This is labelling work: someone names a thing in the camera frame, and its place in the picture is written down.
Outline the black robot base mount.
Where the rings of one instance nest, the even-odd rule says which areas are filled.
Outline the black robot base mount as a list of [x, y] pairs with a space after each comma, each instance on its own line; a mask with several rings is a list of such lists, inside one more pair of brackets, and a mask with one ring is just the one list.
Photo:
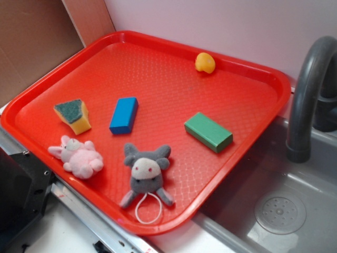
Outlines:
[[34, 154], [1, 150], [1, 252], [43, 217], [53, 179]]

